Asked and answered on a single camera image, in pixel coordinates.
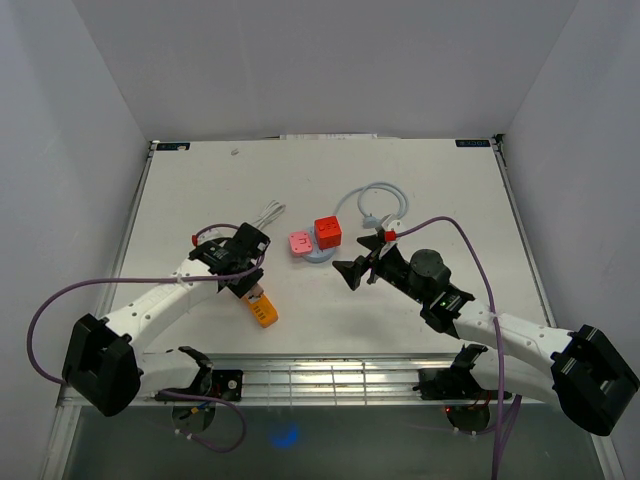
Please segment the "brown pink charger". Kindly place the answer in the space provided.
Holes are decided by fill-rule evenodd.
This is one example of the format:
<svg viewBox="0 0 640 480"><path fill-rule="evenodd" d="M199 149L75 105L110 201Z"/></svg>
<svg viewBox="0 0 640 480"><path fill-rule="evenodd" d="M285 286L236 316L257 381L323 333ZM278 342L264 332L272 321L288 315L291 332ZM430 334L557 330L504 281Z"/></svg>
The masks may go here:
<svg viewBox="0 0 640 480"><path fill-rule="evenodd" d="M256 284L248 292L248 295L250 297L260 297L263 295L263 293L264 293L264 289L259 284Z"/></svg>

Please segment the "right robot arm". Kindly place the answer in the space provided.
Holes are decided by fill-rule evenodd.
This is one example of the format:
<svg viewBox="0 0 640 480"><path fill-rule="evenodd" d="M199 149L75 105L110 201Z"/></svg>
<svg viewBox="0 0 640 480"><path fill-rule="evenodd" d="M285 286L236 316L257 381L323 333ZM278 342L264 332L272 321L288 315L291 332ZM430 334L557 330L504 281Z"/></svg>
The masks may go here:
<svg viewBox="0 0 640 480"><path fill-rule="evenodd" d="M505 314L451 283L441 255L420 249L404 259L397 246L361 237L368 254L334 261L351 290L383 280L416 301L437 333L462 341L451 365L416 387L431 400L497 399L500 392L558 407L576 425L608 436L639 391L639 379L607 336L584 325L570 331Z"/></svg>

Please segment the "pink plug adapter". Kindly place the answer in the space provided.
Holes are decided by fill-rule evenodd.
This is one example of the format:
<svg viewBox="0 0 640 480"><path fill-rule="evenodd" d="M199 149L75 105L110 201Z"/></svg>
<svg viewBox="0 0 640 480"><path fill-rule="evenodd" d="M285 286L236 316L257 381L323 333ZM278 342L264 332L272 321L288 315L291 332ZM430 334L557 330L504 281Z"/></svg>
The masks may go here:
<svg viewBox="0 0 640 480"><path fill-rule="evenodd" d="M295 257L302 257L313 252L314 245L308 230L293 232L288 237L290 251Z"/></svg>

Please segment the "red cube socket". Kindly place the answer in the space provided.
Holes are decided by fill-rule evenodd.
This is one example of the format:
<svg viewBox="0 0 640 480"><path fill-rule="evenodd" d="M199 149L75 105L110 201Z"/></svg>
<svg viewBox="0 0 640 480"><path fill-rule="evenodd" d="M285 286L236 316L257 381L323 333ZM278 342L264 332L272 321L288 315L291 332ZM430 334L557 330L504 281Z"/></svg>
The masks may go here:
<svg viewBox="0 0 640 480"><path fill-rule="evenodd" d="M314 233L321 250L336 248L342 243L342 229L336 215L316 219Z"/></svg>

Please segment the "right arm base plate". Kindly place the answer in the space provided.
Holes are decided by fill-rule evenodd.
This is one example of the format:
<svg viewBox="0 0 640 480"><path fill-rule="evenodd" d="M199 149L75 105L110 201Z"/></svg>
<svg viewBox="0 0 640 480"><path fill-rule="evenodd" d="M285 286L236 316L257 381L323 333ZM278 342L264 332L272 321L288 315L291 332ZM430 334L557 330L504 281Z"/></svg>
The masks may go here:
<svg viewBox="0 0 640 480"><path fill-rule="evenodd" d="M423 400L485 400L489 396L469 372L456 369L420 369L412 390Z"/></svg>

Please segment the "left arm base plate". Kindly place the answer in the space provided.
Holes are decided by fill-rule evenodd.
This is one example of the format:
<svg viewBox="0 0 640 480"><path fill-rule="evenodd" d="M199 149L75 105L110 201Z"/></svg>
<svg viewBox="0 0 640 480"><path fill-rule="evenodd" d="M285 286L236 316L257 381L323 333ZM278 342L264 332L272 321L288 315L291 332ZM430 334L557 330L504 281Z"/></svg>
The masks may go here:
<svg viewBox="0 0 640 480"><path fill-rule="evenodd" d="M208 396L226 401L240 401L243 384L242 370L213 369L198 373L185 388L168 388L169 392L193 396Z"/></svg>

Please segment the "round blue power socket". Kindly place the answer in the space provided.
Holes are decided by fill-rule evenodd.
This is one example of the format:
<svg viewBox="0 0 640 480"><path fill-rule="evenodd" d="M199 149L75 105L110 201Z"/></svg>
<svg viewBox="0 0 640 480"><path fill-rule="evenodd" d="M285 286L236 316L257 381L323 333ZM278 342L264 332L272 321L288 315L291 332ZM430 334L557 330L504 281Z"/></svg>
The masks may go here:
<svg viewBox="0 0 640 480"><path fill-rule="evenodd" d="M331 247L327 249L321 249L316 239L315 229L312 226L307 228L307 233L309 234L311 240L312 250L309 253L304 254L302 258L305 261L313 264L319 264L330 260L336 253L337 248Z"/></svg>

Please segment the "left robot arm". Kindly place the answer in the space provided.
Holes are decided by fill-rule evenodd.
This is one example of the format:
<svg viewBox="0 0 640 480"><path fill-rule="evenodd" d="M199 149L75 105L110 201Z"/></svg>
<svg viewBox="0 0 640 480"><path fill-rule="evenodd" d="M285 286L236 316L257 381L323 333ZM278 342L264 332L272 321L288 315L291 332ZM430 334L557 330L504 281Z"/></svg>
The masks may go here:
<svg viewBox="0 0 640 480"><path fill-rule="evenodd" d="M229 238L194 247L168 278L103 318L87 314L73 326L63 380L104 416L123 411L138 395L158 400L218 393L209 357L190 346L150 353L153 341L189 310L223 290L237 298L256 290L259 261L271 243L258 228L241 224Z"/></svg>

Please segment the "orange power strip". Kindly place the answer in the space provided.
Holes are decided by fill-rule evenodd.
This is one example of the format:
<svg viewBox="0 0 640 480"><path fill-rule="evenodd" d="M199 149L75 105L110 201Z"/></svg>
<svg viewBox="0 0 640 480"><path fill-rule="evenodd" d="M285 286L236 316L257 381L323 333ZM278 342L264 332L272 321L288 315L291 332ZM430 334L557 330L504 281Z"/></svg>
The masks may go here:
<svg viewBox="0 0 640 480"><path fill-rule="evenodd" d="M262 328L268 328L278 321L278 312L265 293L247 295L243 301Z"/></svg>

